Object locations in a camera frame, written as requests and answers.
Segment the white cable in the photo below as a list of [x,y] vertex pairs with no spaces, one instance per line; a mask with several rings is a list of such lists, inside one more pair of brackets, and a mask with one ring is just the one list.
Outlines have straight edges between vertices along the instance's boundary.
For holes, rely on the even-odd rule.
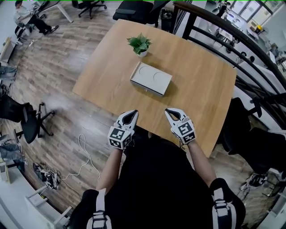
[[[83,137],[84,137],[84,148],[82,148],[81,145],[80,145],[80,136],[83,136]],[[84,166],[86,166],[86,165],[88,164],[88,162],[90,161],[91,164],[92,164],[92,166],[93,166],[93,167],[96,169],[96,171],[99,173],[99,177],[98,177],[98,179],[97,179],[97,181],[98,181],[99,178],[100,178],[100,171],[93,165],[93,161],[92,161],[92,159],[91,159],[91,156],[90,156],[90,154],[89,154],[89,153],[87,152],[87,150],[86,150],[86,139],[85,139],[85,135],[84,135],[84,134],[80,134],[78,140],[79,140],[80,148],[81,148],[81,149],[87,154],[87,156],[88,156],[88,161],[87,161],[84,165],[81,166],[80,171],[79,171],[78,174],[68,174],[65,179],[61,179],[61,180],[63,180],[63,181],[66,180],[66,179],[69,177],[69,175],[79,176],[79,174],[80,174],[80,172],[81,172],[81,169],[82,169]]]

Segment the wooden floor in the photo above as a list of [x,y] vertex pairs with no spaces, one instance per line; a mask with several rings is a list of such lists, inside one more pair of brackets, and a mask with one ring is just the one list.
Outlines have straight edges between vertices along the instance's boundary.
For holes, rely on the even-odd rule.
[[[59,29],[44,37],[35,30],[23,46],[16,47],[11,58],[10,64],[18,65],[12,97],[21,103],[29,102],[34,109],[44,102],[46,111],[56,110],[56,115],[46,121],[47,129],[54,133],[53,137],[44,135],[31,144],[21,139],[23,152],[29,160],[25,174],[35,188],[44,184],[34,173],[33,162],[46,163],[58,170],[62,178],[68,173],[79,172],[88,159],[78,145],[80,133],[85,134],[86,149],[100,171],[110,154],[106,136],[117,117],[72,92],[89,56],[115,22],[112,16],[120,2],[105,3],[107,10],[94,10],[93,19],[90,20],[88,13],[78,18],[80,10],[73,8],[70,1],[63,1],[63,8],[74,22],[69,23],[57,8],[46,11],[47,24],[59,25]],[[34,47],[28,47],[32,39],[35,40]],[[4,120],[4,134],[12,135],[14,129],[20,131],[20,124]],[[224,178],[235,193],[253,172],[242,157],[229,156],[220,145],[214,149],[210,163],[217,176]],[[97,178],[97,171],[88,164],[80,176],[70,176],[65,182],[82,195],[86,189],[96,187]],[[59,190],[48,190],[44,194],[63,212],[68,206],[74,208],[79,203],[80,196],[76,192],[62,183]],[[247,208],[245,222],[253,225],[263,219],[273,201],[275,198],[263,196],[262,191],[253,192],[250,198],[244,200]]]

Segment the white box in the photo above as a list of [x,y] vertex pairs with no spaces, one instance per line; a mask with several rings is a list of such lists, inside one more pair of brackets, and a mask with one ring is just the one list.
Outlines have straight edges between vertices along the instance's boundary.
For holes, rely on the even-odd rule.
[[153,94],[164,96],[172,76],[148,64],[139,62],[130,81]]

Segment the jeans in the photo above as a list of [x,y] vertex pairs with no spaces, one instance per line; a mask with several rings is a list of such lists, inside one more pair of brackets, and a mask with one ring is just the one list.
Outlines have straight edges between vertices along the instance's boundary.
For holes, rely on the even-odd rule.
[[15,80],[17,66],[0,66],[0,80]]
[[37,18],[35,15],[31,17],[28,23],[34,24],[37,29],[43,34],[46,32],[46,30],[48,30],[49,32],[52,31],[51,26],[47,25],[42,19]]
[[24,162],[25,158],[20,154],[19,146],[17,144],[7,144],[0,146],[0,157],[18,162]]

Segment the black shirt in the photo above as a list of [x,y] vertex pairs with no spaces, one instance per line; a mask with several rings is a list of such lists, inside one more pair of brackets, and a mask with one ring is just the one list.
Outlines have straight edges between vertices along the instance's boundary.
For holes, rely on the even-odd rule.
[[[71,216],[85,229],[98,192],[87,190]],[[212,228],[213,199],[185,152],[164,139],[149,139],[128,152],[120,178],[105,196],[112,228]]]

